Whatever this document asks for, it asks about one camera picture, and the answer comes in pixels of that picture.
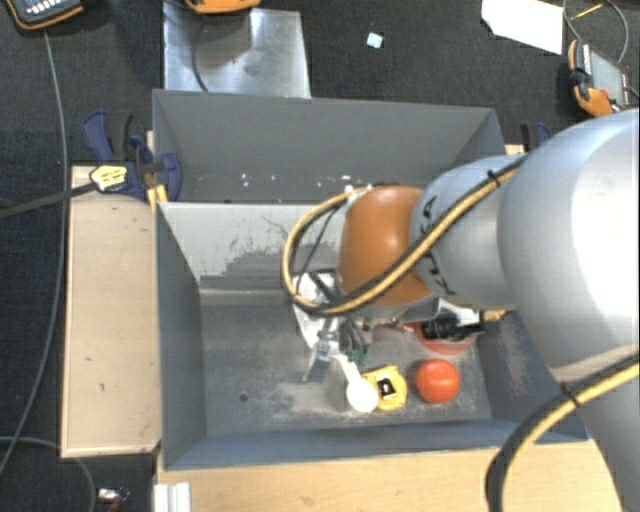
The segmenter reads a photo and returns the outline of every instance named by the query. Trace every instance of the white object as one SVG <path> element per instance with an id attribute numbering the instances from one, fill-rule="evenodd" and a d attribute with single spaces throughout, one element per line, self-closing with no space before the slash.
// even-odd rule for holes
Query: white object
<path id="1" fill-rule="evenodd" d="M 154 512 L 191 512 L 191 485 L 182 482 L 175 485 L 153 486 Z"/>
<path id="2" fill-rule="evenodd" d="M 347 400 L 358 412 L 370 413 L 378 406 L 378 391 L 371 382 L 362 378 L 355 363 L 340 354 L 334 357 L 347 378 Z"/>
<path id="3" fill-rule="evenodd" d="M 497 36 L 562 55 L 562 7 L 538 0 L 483 0 L 482 19 Z"/>
<path id="4" fill-rule="evenodd" d="M 369 32 L 369 37 L 367 38 L 367 46 L 369 48 L 382 48 L 382 41 L 384 41 L 384 37 L 380 34 Z"/>
<path id="5" fill-rule="evenodd" d="M 334 289 L 335 283 L 333 276 L 330 274 L 321 274 L 319 276 L 322 281 L 327 285 L 329 289 Z M 321 292 L 318 290 L 318 287 L 313 282 L 313 280 L 309 277 L 309 274 L 304 274 L 301 277 L 295 277 L 293 279 L 293 284 L 298 286 L 298 280 L 300 281 L 300 295 L 302 295 L 307 300 L 311 302 L 316 302 L 321 300 Z M 305 313 L 298 306 L 293 306 L 293 312 L 296 315 L 296 320 L 298 321 L 298 326 L 300 327 L 300 331 L 302 332 L 302 337 L 304 341 L 307 343 L 307 346 L 310 349 L 313 349 L 314 345 L 318 343 L 319 335 L 318 333 L 322 330 L 325 319 L 322 317 L 313 317 L 308 313 Z M 340 323 L 339 318 L 335 318 L 330 330 L 336 330 Z"/>
<path id="6" fill-rule="evenodd" d="M 463 308 L 456 306 L 451 302 L 439 298 L 438 299 L 438 312 L 443 309 L 455 313 L 458 317 L 458 325 L 464 327 L 465 325 L 476 325 L 480 323 L 480 311 L 477 309 Z"/>

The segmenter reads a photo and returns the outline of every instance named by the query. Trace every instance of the bin floor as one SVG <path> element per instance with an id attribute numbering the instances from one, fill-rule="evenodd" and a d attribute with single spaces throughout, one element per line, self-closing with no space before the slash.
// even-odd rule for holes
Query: bin floor
<path id="1" fill-rule="evenodd" d="M 413 375 L 422 361 L 440 356 L 412 333 L 376 329 L 363 370 L 397 365 L 407 378 L 409 397 L 398 411 L 367 415 L 346 404 L 338 372 L 329 370 L 322 383 L 302 382 L 310 350 L 288 305 L 203 306 L 202 324 L 210 436 L 491 417 L 475 346 L 446 358 L 460 371 L 458 396 L 446 404 L 427 404 L 415 390 Z"/>

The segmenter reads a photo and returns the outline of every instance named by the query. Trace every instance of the metal plate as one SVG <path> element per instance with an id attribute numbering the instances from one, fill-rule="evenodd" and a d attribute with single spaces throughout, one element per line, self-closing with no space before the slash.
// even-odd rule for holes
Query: metal plate
<path id="1" fill-rule="evenodd" d="M 197 16 L 164 5 L 164 85 L 175 91 L 309 98 L 297 12 Z"/>
<path id="2" fill-rule="evenodd" d="M 158 154 L 177 151 L 180 201 L 307 202 L 345 185 L 426 187 L 503 155 L 491 109 L 156 90 Z"/>
<path id="3" fill-rule="evenodd" d="M 302 382 L 309 350 L 288 304 L 204 306 L 201 315 L 210 436 L 491 417 L 475 348 L 448 358 L 462 377 L 456 399 L 427 404 L 415 391 L 413 376 L 433 354 L 412 333 L 376 329 L 366 369 L 395 364 L 410 391 L 404 408 L 367 415 L 346 403 L 344 379 L 337 368 L 327 370 L 322 383 Z"/>

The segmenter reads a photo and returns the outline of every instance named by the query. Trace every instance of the gray bin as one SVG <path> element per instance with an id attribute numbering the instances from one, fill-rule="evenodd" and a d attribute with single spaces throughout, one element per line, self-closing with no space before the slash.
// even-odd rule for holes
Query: gray bin
<path id="1" fill-rule="evenodd" d="M 331 370 L 302 382 L 309 350 L 279 271 L 293 223 L 343 177 L 425 186 L 503 152 L 493 111 L 156 91 L 154 133 L 157 153 L 177 150 L 185 172 L 180 202 L 156 217 L 166 469 L 498 446 L 557 390 L 516 314 L 449 358 L 463 384 L 447 404 L 418 398 L 412 376 L 435 355 L 392 329 L 376 332 L 367 366 L 398 365 L 403 409 L 350 411 Z M 335 263 L 341 222 L 318 265 Z M 544 440 L 585 437 L 569 418 Z"/>

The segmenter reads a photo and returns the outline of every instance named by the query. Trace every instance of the wooden board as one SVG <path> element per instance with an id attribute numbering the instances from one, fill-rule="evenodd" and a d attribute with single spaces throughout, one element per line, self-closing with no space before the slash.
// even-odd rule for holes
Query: wooden board
<path id="1" fill-rule="evenodd" d="M 74 168 L 72 185 L 92 168 Z M 160 440 L 152 215 L 92 192 L 69 213 L 61 456 L 148 452 Z"/>
<path id="2" fill-rule="evenodd" d="M 484 476 L 495 450 L 341 462 L 164 472 L 158 483 L 191 484 L 194 512 L 487 510 Z M 535 446 L 510 472 L 505 511 L 620 511 L 591 441 Z"/>

